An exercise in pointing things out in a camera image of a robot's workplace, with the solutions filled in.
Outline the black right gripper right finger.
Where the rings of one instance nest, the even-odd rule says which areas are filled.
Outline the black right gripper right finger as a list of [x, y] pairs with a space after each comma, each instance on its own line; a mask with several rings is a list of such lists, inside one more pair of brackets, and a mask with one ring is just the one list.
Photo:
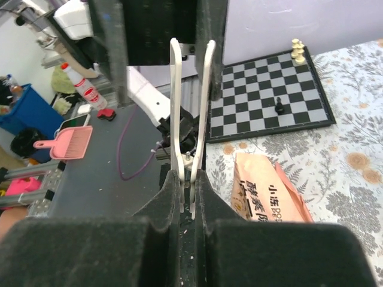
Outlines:
[[375, 286], [356, 236], [337, 224], [271, 223], [241, 218], [196, 180], [197, 286]]

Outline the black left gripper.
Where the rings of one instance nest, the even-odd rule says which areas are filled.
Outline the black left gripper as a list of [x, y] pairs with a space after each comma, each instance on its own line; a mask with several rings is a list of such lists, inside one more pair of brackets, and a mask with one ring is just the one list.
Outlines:
[[88, 6], [96, 61], [113, 88], [117, 106], [130, 105], [127, 64], [168, 65], [172, 38], [181, 44], [195, 43], [195, 67], [200, 80], [206, 46], [210, 40], [215, 41], [209, 99], [215, 102], [222, 98], [227, 1], [89, 1]]

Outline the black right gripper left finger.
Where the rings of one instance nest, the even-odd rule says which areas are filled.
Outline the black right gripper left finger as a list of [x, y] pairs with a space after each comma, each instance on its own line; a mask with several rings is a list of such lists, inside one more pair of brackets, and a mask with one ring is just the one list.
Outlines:
[[27, 218], [1, 242], [2, 286], [178, 286], [180, 181], [132, 217]]

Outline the orange cat litter bag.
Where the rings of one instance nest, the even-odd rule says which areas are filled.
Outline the orange cat litter bag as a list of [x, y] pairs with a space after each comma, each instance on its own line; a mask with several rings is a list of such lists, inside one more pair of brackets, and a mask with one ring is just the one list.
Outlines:
[[236, 154], [231, 207], [248, 221], [313, 223], [281, 165], [265, 155]]

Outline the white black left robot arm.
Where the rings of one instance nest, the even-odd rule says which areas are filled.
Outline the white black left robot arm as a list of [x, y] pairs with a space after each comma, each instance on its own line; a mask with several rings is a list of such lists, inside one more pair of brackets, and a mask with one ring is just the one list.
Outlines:
[[210, 40], [215, 42], [209, 82], [210, 100], [221, 98], [227, 1], [89, 1], [95, 48], [94, 60], [111, 81], [111, 57], [127, 64], [131, 99], [147, 114], [164, 140], [170, 135], [171, 104], [137, 70], [138, 66], [170, 64], [170, 41], [175, 38], [195, 56], [199, 78]]

